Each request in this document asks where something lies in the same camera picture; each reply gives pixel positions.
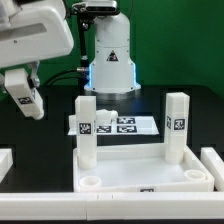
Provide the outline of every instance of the cable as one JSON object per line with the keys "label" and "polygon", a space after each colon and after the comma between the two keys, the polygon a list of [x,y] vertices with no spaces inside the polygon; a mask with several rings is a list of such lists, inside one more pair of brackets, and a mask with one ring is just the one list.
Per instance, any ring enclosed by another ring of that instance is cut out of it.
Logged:
{"label": "cable", "polygon": [[129,20],[131,19],[132,15],[133,15],[133,8],[134,8],[134,0],[130,0],[130,12],[129,12]]}
{"label": "cable", "polygon": [[77,6],[85,6],[85,2],[77,2],[77,3],[74,3],[72,5],[72,9],[75,9],[76,11],[78,11],[79,8]]}
{"label": "cable", "polygon": [[62,76],[62,75],[66,75],[66,74],[68,74],[68,73],[75,73],[75,72],[77,72],[77,69],[70,69],[70,70],[66,70],[66,71],[59,72],[59,73],[53,75],[51,78],[49,78],[49,79],[44,83],[44,85],[47,86],[47,85],[48,85],[50,82],[52,82],[54,79],[56,79],[56,78],[58,78],[58,77],[60,77],[60,76]]}
{"label": "cable", "polygon": [[69,76],[69,77],[63,77],[63,78],[57,78],[53,80],[49,85],[53,85],[55,82],[61,81],[61,80],[67,80],[67,79],[82,79],[82,76]]}

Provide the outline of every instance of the white foam block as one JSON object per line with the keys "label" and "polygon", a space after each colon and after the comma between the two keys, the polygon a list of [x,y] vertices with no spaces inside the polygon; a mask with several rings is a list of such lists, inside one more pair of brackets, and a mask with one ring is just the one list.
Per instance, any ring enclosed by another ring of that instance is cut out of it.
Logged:
{"label": "white foam block", "polygon": [[0,194],[0,220],[86,220],[86,201],[74,193]]}
{"label": "white foam block", "polygon": [[75,101],[77,124],[77,151],[79,167],[92,169],[96,166],[96,97],[79,96]]}
{"label": "white foam block", "polygon": [[165,143],[166,161],[178,164],[183,161],[187,141],[190,97],[184,93],[168,93],[166,96]]}
{"label": "white foam block", "polygon": [[12,166],[12,150],[1,149],[0,150],[0,182],[3,180],[10,167]]}
{"label": "white foam block", "polygon": [[224,162],[212,147],[201,149],[201,162],[215,178],[215,187],[224,191]]}

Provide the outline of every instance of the green backdrop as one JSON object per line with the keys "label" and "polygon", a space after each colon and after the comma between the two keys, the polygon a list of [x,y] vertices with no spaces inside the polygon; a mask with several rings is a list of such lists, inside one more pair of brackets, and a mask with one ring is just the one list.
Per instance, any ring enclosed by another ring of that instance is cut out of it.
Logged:
{"label": "green backdrop", "polygon": [[[121,11],[129,15],[131,0],[117,2]],[[139,83],[203,85],[224,98],[224,0],[133,2],[131,57],[137,65]],[[76,18],[68,22],[76,46],[69,56],[41,62],[41,83],[59,71],[79,65]],[[93,59],[93,29],[86,38],[88,54]]]}

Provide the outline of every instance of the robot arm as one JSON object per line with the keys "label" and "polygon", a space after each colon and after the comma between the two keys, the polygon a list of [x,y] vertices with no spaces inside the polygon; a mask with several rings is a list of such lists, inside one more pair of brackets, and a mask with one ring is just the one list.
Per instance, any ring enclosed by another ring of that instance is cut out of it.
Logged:
{"label": "robot arm", "polygon": [[86,94],[107,100],[137,95],[141,87],[130,58],[130,22],[117,9],[116,1],[89,0],[73,8],[80,17],[81,29],[88,28],[91,19],[95,25],[95,59],[89,66]]}
{"label": "robot arm", "polygon": [[62,0],[19,2],[0,0],[0,68],[28,63],[32,82],[25,69],[14,69],[6,71],[5,77],[0,75],[0,85],[26,117],[38,120],[44,115],[36,89],[38,61],[68,55],[74,42]]}

